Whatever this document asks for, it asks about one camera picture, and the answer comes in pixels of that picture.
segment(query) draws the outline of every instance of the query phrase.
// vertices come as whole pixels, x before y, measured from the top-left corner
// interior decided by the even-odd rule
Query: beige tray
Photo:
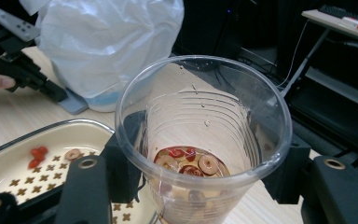
[[[0,147],[0,192],[16,196],[18,204],[63,184],[69,168],[67,151],[78,148],[84,156],[99,155],[114,131],[89,119],[72,119],[49,125]],[[28,169],[30,150],[48,148],[46,159]],[[139,193],[140,203],[112,204],[113,223],[154,223],[147,188]]]

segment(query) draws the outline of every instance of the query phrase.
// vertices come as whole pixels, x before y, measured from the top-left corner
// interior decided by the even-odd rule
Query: clear plastic cup
[[[253,68],[179,56],[129,83],[117,102],[116,134],[146,177],[162,223],[223,223],[282,163],[292,123],[279,91]],[[190,148],[202,153],[192,157]]]

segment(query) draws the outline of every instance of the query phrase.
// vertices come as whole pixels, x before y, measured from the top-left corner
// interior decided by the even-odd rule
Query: shelf
[[[358,90],[354,87],[329,77],[313,67],[308,69],[305,76],[358,104]]]

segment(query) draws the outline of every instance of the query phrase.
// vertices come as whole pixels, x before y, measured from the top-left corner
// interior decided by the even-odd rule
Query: keyboard
[[[341,7],[333,7],[333,6],[329,6],[329,5],[323,5],[320,8],[318,8],[318,11],[330,15],[330,16],[334,16],[337,18],[344,18],[344,17],[351,17],[354,18],[356,20],[358,20],[358,14],[352,13],[347,11],[344,8]]]

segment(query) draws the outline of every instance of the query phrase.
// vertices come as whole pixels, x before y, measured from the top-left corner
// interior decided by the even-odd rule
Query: white plastic bag
[[[169,57],[183,17],[183,0],[51,0],[36,43],[63,85],[91,109],[114,111],[130,79]]]

